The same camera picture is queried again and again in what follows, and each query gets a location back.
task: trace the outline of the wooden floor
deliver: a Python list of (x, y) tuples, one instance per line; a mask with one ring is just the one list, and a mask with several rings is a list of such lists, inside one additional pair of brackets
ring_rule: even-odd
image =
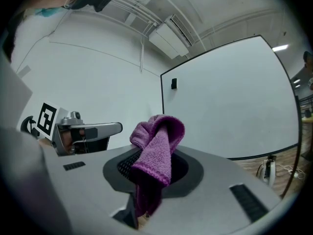
[[(312, 135), (312, 125), (311, 124), (303, 124), (303, 130), (302, 130), (302, 145), (301, 145), (301, 153), (304, 153), (310, 149), (311, 144), (311, 135)], [(276, 164), (279, 165), (291, 165), (293, 167), (294, 160), (296, 157), (297, 147), (275, 154), (277, 156), (276, 158)], [(263, 160), (265, 160), (267, 157), (261, 157), (257, 159), (249, 159), (249, 160), (238, 160), (234, 161), (238, 165), (240, 165), (243, 169), (247, 170), (252, 175), (256, 175), (256, 172), (262, 164)], [(279, 165), (276, 165), (276, 179), (273, 186), (273, 190), (276, 192), (277, 195), (281, 195), (284, 192), (284, 189), (287, 185), (287, 182), (290, 178), (290, 175), (288, 174), (288, 171), (283, 169), (283, 167), (280, 167)], [(300, 157), (298, 168), (304, 171), (306, 174), (310, 172), (311, 163), (305, 160), (303, 157)], [(289, 190), (286, 194), (286, 196), (294, 193), (299, 192), (305, 182), (304, 179), (293, 179), (292, 183), (289, 187)]]

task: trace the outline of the air conditioner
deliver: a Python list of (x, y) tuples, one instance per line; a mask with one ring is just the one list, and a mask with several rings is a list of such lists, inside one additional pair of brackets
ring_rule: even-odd
[(149, 41), (161, 49), (171, 59), (189, 53), (185, 44), (170, 27), (163, 23), (149, 35)]
[(192, 37), (191, 33), (183, 22), (175, 14), (168, 17), (165, 20), (165, 23), (170, 27), (172, 31), (179, 37), (179, 39), (185, 44), (188, 48), (195, 44), (195, 39)]

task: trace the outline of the black vent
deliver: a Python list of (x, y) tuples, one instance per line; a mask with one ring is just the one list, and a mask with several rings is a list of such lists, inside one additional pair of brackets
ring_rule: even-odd
[(268, 213), (265, 206), (245, 185), (232, 186), (229, 189), (234, 194), (251, 222), (255, 222)]
[(121, 173), (125, 178), (129, 179), (129, 172), (131, 170), (131, 167), (139, 159), (140, 155), (141, 155), (141, 151), (137, 151), (135, 154), (121, 161), (117, 165), (117, 169), (119, 173)]
[(66, 164), (63, 167), (65, 170), (73, 170), (73, 169), (82, 167), (84, 165), (86, 165), (84, 162), (76, 162), (76, 163), (72, 163), (72, 164), (68, 164), (68, 165)]

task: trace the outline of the purple towel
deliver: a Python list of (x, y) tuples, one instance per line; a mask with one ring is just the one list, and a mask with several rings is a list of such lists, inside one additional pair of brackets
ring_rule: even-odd
[(152, 215), (161, 202), (161, 190), (171, 182), (171, 155), (185, 134), (175, 117), (157, 115), (139, 123), (131, 134), (132, 144), (142, 153), (131, 169), (136, 183), (136, 215)]

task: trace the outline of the black slot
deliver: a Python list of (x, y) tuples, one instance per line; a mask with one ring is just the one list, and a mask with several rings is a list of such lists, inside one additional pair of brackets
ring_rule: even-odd
[(251, 222), (257, 221), (268, 213), (267, 208), (245, 185), (232, 186), (229, 189)]
[(72, 164), (68, 164), (68, 165), (66, 164), (63, 167), (66, 171), (68, 171), (68, 170), (73, 170), (73, 169), (82, 167), (84, 165), (86, 165), (84, 162), (76, 162), (76, 163), (72, 163)]

